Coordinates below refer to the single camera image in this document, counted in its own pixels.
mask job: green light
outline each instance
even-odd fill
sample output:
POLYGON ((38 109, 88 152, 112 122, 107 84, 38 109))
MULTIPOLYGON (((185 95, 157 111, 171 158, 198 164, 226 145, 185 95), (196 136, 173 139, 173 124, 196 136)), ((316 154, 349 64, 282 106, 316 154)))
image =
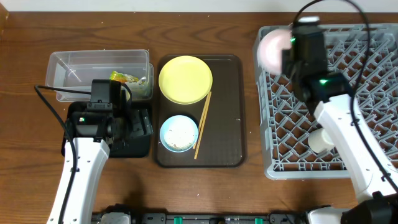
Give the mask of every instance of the green light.
POLYGON ((325 83, 327 83, 329 80, 319 80, 319 83, 321 83, 322 85, 324 85, 325 83))

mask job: dark brown tray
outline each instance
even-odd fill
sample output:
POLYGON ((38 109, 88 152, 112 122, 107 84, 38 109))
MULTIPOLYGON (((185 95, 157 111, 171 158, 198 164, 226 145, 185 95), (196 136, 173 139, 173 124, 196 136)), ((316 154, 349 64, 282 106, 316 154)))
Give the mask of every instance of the dark brown tray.
MULTIPOLYGON (((158 66, 158 73, 171 59, 181 55, 167 55, 158 66)), ((241 61, 234 55, 192 55, 202 59, 213 74, 211 100, 197 159, 195 150, 170 152, 159 139, 163 122, 174 115, 191 117, 199 124, 206 98, 192 105, 179 105, 159 92, 159 120, 154 157, 162 167, 237 167, 246 155, 244 122, 243 76, 241 61)))

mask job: chopsticks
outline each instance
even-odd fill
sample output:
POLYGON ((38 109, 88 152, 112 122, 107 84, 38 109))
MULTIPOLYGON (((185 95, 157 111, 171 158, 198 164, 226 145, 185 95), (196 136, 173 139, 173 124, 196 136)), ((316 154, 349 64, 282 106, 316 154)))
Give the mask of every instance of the chopsticks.
POLYGON ((193 149, 196 148, 194 159, 197 159, 197 157, 198 157, 200 141, 201 141, 201 135, 202 135, 203 130, 205 128, 205 122, 206 122, 207 111, 209 109, 210 98, 211 98, 211 92, 209 92, 209 94, 207 94, 206 101, 205 101, 205 107, 203 108, 203 111, 201 113, 200 122, 199 122, 199 128, 198 128, 198 130, 199 130, 199 138, 198 138, 198 141, 193 145, 193 149))

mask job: brown wood grain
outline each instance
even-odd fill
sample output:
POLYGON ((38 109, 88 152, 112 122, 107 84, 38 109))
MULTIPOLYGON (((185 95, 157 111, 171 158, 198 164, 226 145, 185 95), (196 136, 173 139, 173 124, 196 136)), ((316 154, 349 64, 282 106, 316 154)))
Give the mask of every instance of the brown wood grain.
MULTIPOLYGON (((140 211, 267 213, 317 205, 356 205, 348 179, 264 176, 252 45, 261 26, 287 25, 294 13, 13 12, 0 42, 0 223, 46 222, 62 173, 62 129, 36 96, 55 51, 148 49, 167 54, 235 54, 243 63, 248 155, 236 169, 163 169, 151 156, 110 159, 95 211, 126 203, 140 211)), ((357 14, 319 14, 323 23, 360 23, 357 14)), ((369 14, 372 23, 398 14, 369 14)), ((67 103, 47 98, 65 118, 67 103)))
POLYGON ((7 9, 0 3, 0 40, 4 31, 4 26, 6 25, 6 21, 8 19, 8 15, 9 13, 7 9))

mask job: clear plastic bin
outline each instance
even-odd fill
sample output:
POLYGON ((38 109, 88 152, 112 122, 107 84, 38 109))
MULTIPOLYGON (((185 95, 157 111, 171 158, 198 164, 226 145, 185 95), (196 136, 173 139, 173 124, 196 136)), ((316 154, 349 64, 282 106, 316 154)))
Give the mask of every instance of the clear plastic bin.
MULTIPOLYGON (((147 50, 86 50, 54 52, 50 56, 45 85, 67 90, 91 91, 93 79, 109 79, 112 72, 132 75, 143 81, 129 85, 133 100, 149 100, 154 88, 154 69, 147 50)), ((62 102, 88 101, 89 95, 58 91, 62 102)))

